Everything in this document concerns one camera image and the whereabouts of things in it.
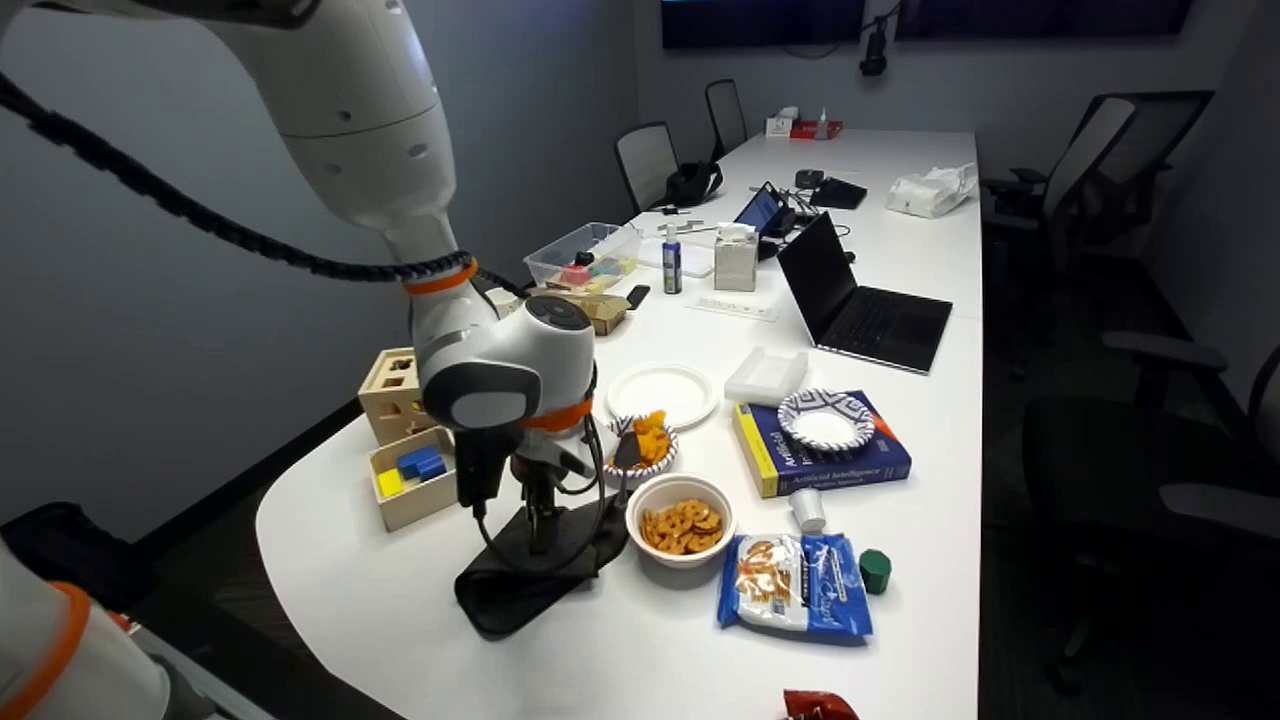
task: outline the bag of chips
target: bag of chips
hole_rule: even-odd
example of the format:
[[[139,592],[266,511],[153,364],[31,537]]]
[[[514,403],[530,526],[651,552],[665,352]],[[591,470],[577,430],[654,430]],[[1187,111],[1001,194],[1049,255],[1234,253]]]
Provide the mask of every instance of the bag of chips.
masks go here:
[[[716,619],[834,645],[873,636],[849,537],[736,537],[722,552]]]

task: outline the chip bag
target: chip bag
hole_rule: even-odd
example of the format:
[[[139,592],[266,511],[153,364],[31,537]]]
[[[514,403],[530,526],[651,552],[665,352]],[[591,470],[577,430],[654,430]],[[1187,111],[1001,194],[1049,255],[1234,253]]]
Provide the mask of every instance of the chip bag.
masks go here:
[[[849,537],[736,537],[722,552],[716,619],[831,645],[873,636]]]

